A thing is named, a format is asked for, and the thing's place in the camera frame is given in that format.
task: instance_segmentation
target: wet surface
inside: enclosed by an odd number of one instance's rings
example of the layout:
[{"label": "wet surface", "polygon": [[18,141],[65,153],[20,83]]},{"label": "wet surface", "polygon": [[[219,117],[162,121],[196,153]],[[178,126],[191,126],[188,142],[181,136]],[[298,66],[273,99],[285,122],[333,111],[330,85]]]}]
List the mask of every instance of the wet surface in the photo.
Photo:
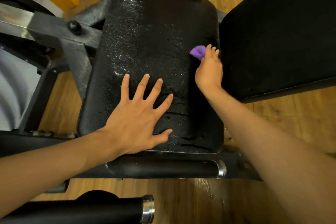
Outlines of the wet surface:
[{"label": "wet surface", "polygon": [[78,130],[88,134],[105,125],[120,101],[120,85],[130,74],[130,97],[145,73],[145,97],[157,79],[162,92],[154,108],[170,94],[170,109],[154,133],[173,133],[154,150],[210,153],[223,144],[223,124],[195,84],[199,60],[189,51],[197,45],[218,46],[215,7],[207,0],[112,0],[93,73],[82,106]]}]

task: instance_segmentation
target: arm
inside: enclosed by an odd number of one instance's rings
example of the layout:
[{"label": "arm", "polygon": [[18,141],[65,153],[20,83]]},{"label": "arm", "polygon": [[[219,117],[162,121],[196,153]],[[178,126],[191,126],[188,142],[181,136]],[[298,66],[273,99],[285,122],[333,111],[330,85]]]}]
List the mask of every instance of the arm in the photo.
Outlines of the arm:
[{"label": "arm", "polygon": [[221,88],[218,50],[207,47],[195,80],[232,137],[296,223],[336,220],[336,160],[263,120]]},{"label": "arm", "polygon": [[170,107],[173,95],[153,109],[161,91],[162,79],[156,82],[144,100],[148,80],[149,75],[146,74],[134,98],[129,100],[129,75],[126,74],[119,105],[108,118],[106,126],[96,132],[58,145],[1,158],[0,218],[74,175],[123,154],[151,149],[167,141],[171,129],[155,136],[153,129]]}]

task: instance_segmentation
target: hand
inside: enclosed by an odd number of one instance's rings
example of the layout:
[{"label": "hand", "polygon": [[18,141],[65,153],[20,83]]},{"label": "hand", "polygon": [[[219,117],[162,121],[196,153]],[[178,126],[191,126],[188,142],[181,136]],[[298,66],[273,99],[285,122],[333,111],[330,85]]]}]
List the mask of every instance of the hand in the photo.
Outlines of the hand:
[{"label": "hand", "polygon": [[218,54],[219,50],[209,44],[205,50],[205,58],[202,58],[196,70],[196,84],[206,97],[213,90],[222,89],[223,67]]},{"label": "hand", "polygon": [[152,149],[154,146],[168,140],[172,129],[167,129],[159,135],[153,136],[153,129],[160,117],[169,109],[173,101],[170,94],[156,109],[153,104],[161,92],[162,79],[155,83],[148,98],[144,100],[144,92],[149,81],[149,74],[142,78],[134,98],[129,99],[129,74],[124,76],[121,85],[121,99],[106,122],[100,129],[108,140],[106,147],[111,151],[120,148],[120,154],[133,154],[143,150]]}]

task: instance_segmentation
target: forearm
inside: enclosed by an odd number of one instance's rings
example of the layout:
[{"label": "forearm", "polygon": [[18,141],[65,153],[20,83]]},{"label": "forearm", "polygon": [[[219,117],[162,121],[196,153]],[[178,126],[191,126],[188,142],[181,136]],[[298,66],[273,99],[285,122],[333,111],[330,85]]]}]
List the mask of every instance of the forearm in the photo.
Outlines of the forearm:
[{"label": "forearm", "polygon": [[[100,131],[0,159],[0,218],[35,196],[103,162]],[[115,157],[119,156],[115,145]]]},{"label": "forearm", "polygon": [[224,90],[206,96],[232,137],[298,223],[328,223],[336,208],[336,161],[263,120]]}]

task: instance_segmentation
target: black upholstery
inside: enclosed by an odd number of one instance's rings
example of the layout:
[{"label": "black upholstery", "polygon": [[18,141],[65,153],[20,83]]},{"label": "black upholstery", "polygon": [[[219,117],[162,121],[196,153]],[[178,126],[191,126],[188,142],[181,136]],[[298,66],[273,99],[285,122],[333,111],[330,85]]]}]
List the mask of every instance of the black upholstery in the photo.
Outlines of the black upholstery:
[{"label": "black upholstery", "polygon": [[217,11],[207,0],[111,0],[78,123],[85,135],[103,127],[120,101],[120,85],[130,74],[130,96],[145,73],[146,95],[163,78],[158,106],[174,94],[154,133],[172,128],[157,151],[212,153],[223,145],[223,124],[195,84],[199,65],[189,51],[218,46]]},{"label": "black upholstery", "polygon": [[335,0],[244,0],[220,26],[223,87],[244,102],[336,84]]}]

